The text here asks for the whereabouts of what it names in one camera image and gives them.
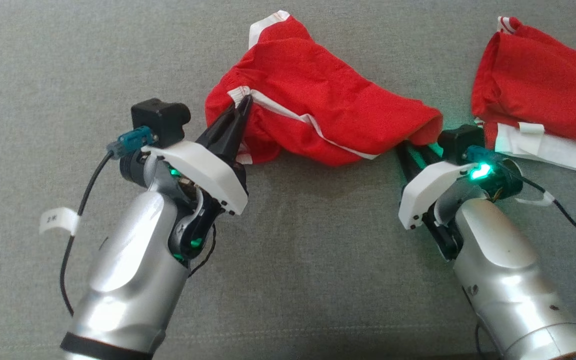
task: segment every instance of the green led light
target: green led light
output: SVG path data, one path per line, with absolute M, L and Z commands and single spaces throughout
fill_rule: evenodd
M 473 171 L 470 173 L 470 178 L 472 180 L 486 178 L 488 175 L 492 173 L 492 167 L 485 162 L 479 164 L 479 167 L 474 168 Z
M 414 162 L 416 163 L 416 166 L 419 167 L 419 169 L 425 169 L 426 168 L 426 162 L 424 161 L 424 158 L 421 157 L 421 154 L 416 152 L 416 151 L 412 151 L 410 152 L 410 156 L 412 157 L 412 160 L 414 160 Z
M 170 175 L 172 175 L 173 178 L 181 178 L 181 173 L 179 172 L 179 170 L 170 166 L 170 164 L 167 164 L 167 166 L 168 166 L 168 171 L 170 171 Z
M 439 155 L 440 157 L 442 155 L 444 155 L 444 148 L 439 146 L 438 143 L 429 143 L 428 144 L 428 148 L 430 148 L 432 151 L 434 151 L 437 155 Z
M 202 245 L 202 242 L 204 242 L 204 239 L 202 239 L 201 237 L 194 239 L 190 241 L 190 247 L 193 249 L 199 248 L 199 246 Z

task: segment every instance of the cable tag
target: cable tag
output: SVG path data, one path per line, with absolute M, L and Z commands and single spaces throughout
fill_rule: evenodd
M 39 234 L 46 230 L 62 228 L 70 231 L 70 235 L 74 237 L 79 223 L 80 217 L 75 210 L 68 207 L 57 207 L 41 214 L 41 218 L 39 218 Z
M 541 200 L 525 200 L 523 198 L 515 198 L 514 200 L 517 200 L 517 203 L 535 205 L 536 207 L 548 207 L 555 200 L 555 196 L 546 191 L 543 193 L 543 198 Z

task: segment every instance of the black cable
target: black cable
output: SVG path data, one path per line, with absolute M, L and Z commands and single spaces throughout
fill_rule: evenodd
M 537 183 L 535 183 L 532 180 L 528 180 L 528 178 L 525 178 L 524 176 L 521 176 L 520 174 L 510 170 L 508 167 L 506 167 L 504 164 L 502 164 L 501 162 L 497 162 L 496 163 L 499 167 L 502 167 L 503 169 L 505 169 L 506 171 L 508 171 L 508 173 L 510 173 L 510 175 L 514 176 L 515 178 L 521 180 L 522 182 L 530 185 L 531 187 L 537 189 L 538 191 L 540 191 L 542 194 L 545 194 L 547 191 L 546 189 L 544 189 L 543 187 L 541 187 L 540 185 L 538 185 Z M 564 217 L 566 217 L 566 220 L 572 225 L 574 226 L 574 228 L 576 229 L 576 221 L 572 218 L 572 216 L 570 216 L 570 214 L 566 211 L 566 209 L 563 207 L 562 203 L 560 203 L 556 198 L 553 199 L 552 203 L 555 205 L 555 207 L 557 207 L 557 209 L 564 215 Z
M 486 360 L 486 357 L 484 356 L 484 352 L 482 351 L 482 343 L 480 342 L 480 328 L 482 326 L 480 326 L 480 323 L 477 322 L 477 325 L 475 325 L 475 347 L 477 348 L 477 354 L 479 355 L 479 358 L 481 360 Z
M 203 267 L 204 265 L 206 265 L 206 263 L 208 262 L 208 259 L 210 259 L 210 255 L 213 254 L 213 251 L 215 251 L 215 243 L 217 241 L 217 228 L 215 227 L 215 224 L 212 224 L 212 244 L 210 246 L 210 250 L 208 250 L 208 255 L 206 255 L 205 259 L 202 260 L 202 262 L 199 262 L 199 265 L 197 265 L 194 269 L 192 269 L 192 271 L 190 271 L 190 274 L 188 275 L 188 278 L 190 278 L 190 276 L 192 276 L 194 273 L 196 273 L 199 269 L 201 269 L 201 267 Z
M 84 195 L 81 198 L 81 203 L 79 204 L 79 210 L 77 211 L 77 216 L 82 216 L 84 212 L 84 208 L 86 207 L 86 203 L 88 202 L 88 198 L 90 196 L 90 191 L 92 190 L 92 186 L 95 184 L 99 173 L 101 173 L 101 169 L 106 166 L 108 160 L 112 158 L 113 152 L 109 151 L 103 157 L 99 165 L 96 166 L 94 172 L 92 173 L 92 177 L 90 177 L 90 181 L 86 187 L 86 191 L 84 191 Z M 68 264 L 68 258 L 71 256 L 71 250 L 73 250 L 73 242 L 75 241 L 75 235 L 71 235 L 70 239 L 68 239 L 68 244 L 66 245 L 66 251 L 63 253 L 63 260 L 61 260 L 61 271 L 59 272 L 59 287 L 61 289 L 61 297 L 63 298 L 63 302 L 66 304 L 66 308 L 70 313 L 70 316 L 73 316 L 74 310 L 73 306 L 71 306 L 70 300 L 68 300 L 68 294 L 66 294 L 66 265 Z

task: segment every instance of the white trim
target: white trim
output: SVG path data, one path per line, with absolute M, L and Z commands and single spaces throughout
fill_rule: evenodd
M 508 16 L 498 16 L 496 18 L 496 30 L 505 34 L 514 34 L 516 32 L 516 29 L 510 25 Z
M 556 199 L 553 194 L 546 191 L 543 193 L 543 198 L 540 200 L 526 200 L 523 198 L 514 198 L 514 200 L 520 204 L 535 205 L 536 207 L 548 207 L 548 205 L 552 204 Z
M 359 157 L 362 157 L 364 159 L 369 159 L 369 160 L 375 159 L 376 157 L 379 156 L 379 153 L 377 155 L 374 155 L 372 153 L 359 152 L 357 150 L 354 150 L 352 148 L 349 148 L 349 147 L 346 147 L 343 145 L 339 145 L 338 143 L 327 139 L 322 132 L 322 128 L 320 128 L 319 124 L 317 123 L 317 119 L 315 119 L 315 116 L 312 116 L 311 114 L 308 114 L 308 113 L 302 114 L 302 115 L 296 114 L 295 112 L 292 112 L 289 109 L 286 109 L 286 107 L 283 107 L 277 101 L 272 100 L 271 98 L 269 98 L 268 96 L 264 95 L 262 92 L 260 92 L 256 89 L 250 89 L 250 87 L 248 87 L 248 86 L 238 86 L 237 88 L 234 88 L 234 89 L 231 89 L 231 91 L 228 91 L 228 95 L 235 102 L 235 106 L 238 106 L 240 104 L 240 102 L 242 102 L 244 96 L 252 95 L 252 98 L 254 99 L 254 104 L 257 104 L 266 110 L 270 110 L 271 112 L 274 112 L 275 114 L 289 117 L 291 119 L 301 121 L 302 123 L 306 123 L 307 125 L 310 125 L 315 130 L 315 132 L 317 133 L 317 135 L 320 138 L 322 138 L 323 140 L 327 141 L 328 143 L 330 143 L 334 146 L 337 146 L 338 148 L 341 148 L 343 150 L 346 150 L 349 153 L 353 153 L 355 155 L 358 155 Z
M 576 140 L 542 134 L 541 128 L 542 125 L 538 123 L 523 123 L 521 131 L 516 127 L 497 123 L 494 151 L 576 171 Z
M 250 148 L 246 145 L 246 141 L 242 141 L 239 144 L 239 150 L 237 151 L 237 162 L 249 166 L 252 164 L 252 156 L 250 155 Z
M 276 23 L 281 23 L 290 18 L 290 14 L 284 10 L 279 10 L 276 13 L 257 21 L 250 25 L 250 32 L 248 33 L 248 48 L 252 48 L 259 41 L 259 35 L 264 29 L 274 25 Z
M 476 125 L 478 128 L 483 128 L 483 127 L 484 127 L 484 120 L 482 120 L 482 119 L 480 119 L 480 118 L 478 118 L 478 117 L 475 117 L 474 123 L 475 123 L 475 125 Z

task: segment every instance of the white tag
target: white tag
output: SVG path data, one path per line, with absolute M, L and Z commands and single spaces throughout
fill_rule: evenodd
M 523 198 L 515 198 L 517 203 L 535 205 L 536 207 L 548 207 L 555 200 L 555 196 L 548 191 L 543 193 L 543 198 L 541 200 L 526 200 Z
M 494 151 L 512 157 L 537 160 L 576 170 L 576 140 L 550 134 L 540 134 L 540 124 L 523 123 L 523 131 L 503 123 L 497 124 Z M 534 140 L 534 147 L 527 146 Z M 526 151 L 538 149 L 537 153 Z
M 520 122 L 519 132 L 521 133 L 521 137 L 519 137 L 521 150 L 532 155 L 539 154 L 542 137 L 544 137 L 546 132 L 544 125 L 541 125 L 541 123 Z
M 49 229 L 62 228 L 70 231 L 70 235 L 74 237 L 79 223 L 80 217 L 75 210 L 68 207 L 57 207 L 41 214 L 41 218 L 39 218 L 39 234 Z

